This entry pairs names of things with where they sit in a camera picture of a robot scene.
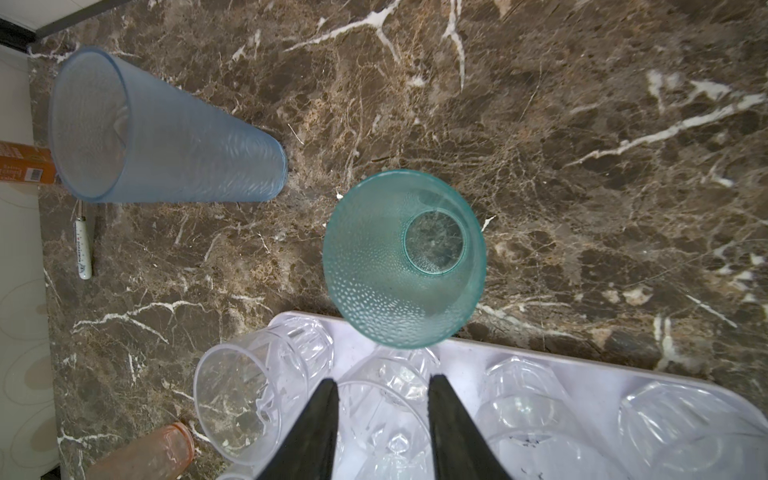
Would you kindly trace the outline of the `clear faceted small glass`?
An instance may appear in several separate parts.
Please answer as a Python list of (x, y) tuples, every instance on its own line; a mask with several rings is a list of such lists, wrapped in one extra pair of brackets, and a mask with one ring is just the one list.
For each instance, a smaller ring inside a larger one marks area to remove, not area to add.
[(627, 479), (547, 365), (511, 356), (489, 367), (475, 423), (513, 479)]

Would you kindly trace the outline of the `frosted dimpled tall cup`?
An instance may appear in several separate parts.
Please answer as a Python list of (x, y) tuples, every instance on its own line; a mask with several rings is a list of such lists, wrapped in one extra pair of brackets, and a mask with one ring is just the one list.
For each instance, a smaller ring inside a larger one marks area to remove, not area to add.
[(767, 477), (767, 429), (700, 388), (636, 390), (621, 400), (618, 432), (639, 479)]

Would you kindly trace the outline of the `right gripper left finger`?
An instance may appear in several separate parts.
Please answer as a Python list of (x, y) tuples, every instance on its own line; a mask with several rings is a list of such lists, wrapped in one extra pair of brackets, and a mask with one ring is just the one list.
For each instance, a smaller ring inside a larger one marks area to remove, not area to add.
[(338, 422), (338, 386), (332, 378), (325, 378), (256, 479), (331, 479)]

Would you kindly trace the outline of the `clear ribbed small glass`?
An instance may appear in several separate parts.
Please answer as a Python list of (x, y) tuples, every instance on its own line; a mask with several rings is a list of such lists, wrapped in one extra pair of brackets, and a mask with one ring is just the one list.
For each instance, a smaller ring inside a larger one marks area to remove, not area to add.
[(378, 346), (341, 378), (342, 439), (365, 454), (357, 479), (435, 477), (428, 388), (440, 368), (428, 348)]

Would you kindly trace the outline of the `lavender plastic tray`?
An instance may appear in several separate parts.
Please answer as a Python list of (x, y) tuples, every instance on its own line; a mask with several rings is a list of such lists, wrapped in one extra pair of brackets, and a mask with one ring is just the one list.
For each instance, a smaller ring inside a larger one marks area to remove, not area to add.
[[(277, 315), (273, 320), (288, 315), (303, 315), (315, 319), (331, 335), (334, 345), (334, 363), (331, 374), (326, 378), (331, 377), (336, 380), (338, 392), (339, 383), (344, 374), (367, 357), (376, 347), (380, 346), (360, 335), (346, 322), (330, 317), (303, 312), (284, 312)], [(549, 366), (569, 394), (573, 409), (577, 415), (589, 424), (594, 431), (594, 435), (598, 437), (604, 447), (615, 456), (617, 462), (626, 470), (629, 474), (627, 479), (639, 478), (637, 477), (636, 468), (627, 459), (620, 445), (618, 432), (619, 406), (621, 400), (627, 395), (652, 382), (670, 383), (708, 391), (733, 406), (750, 421), (767, 429), (766, 417), (748, 401), (722, 387), (710, 385), (702, 381), (686, 380), (680, 377), (633, 368), (617, 367), (599, 362), (541, 354), (465, 340), (446, 340), (428, 349), (432, 350), (440, 360), (441, 368), (435, 374), (442, 374), (447, 377), (474, 423), (475, 414), (481, 406), (481, 382), (489, 367), (511, 356), (519, 356)], [(225, 477), (228, 479), (256, 479), (256, 476), (271, 461), (275, 453), (267, 463), (260, 467), (244, 466), (230, 461), (230, 467), (225, 472)], [(336, 457), (331, 479), (357, 479), (355, 474), (364, 460), (365, 454), (356, 444), (346, 444), (343, 441), (342, 428), (338, 422)]]

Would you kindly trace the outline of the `tall blue plastic tumbler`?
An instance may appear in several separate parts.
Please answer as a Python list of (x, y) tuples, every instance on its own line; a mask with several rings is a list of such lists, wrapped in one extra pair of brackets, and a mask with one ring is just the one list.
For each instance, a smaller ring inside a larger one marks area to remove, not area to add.
[(48, 144), (62, 183), (91, 203), (264, 202), (287, 177), (274, 137), (92, 47), (54, 81)]

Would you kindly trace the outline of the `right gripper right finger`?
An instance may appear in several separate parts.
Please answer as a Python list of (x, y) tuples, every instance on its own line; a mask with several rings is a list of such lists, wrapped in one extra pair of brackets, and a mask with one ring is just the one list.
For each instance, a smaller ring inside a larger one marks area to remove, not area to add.
[(428, 419), (436, 479), (510, 479), (445, 375), (430, 378)]

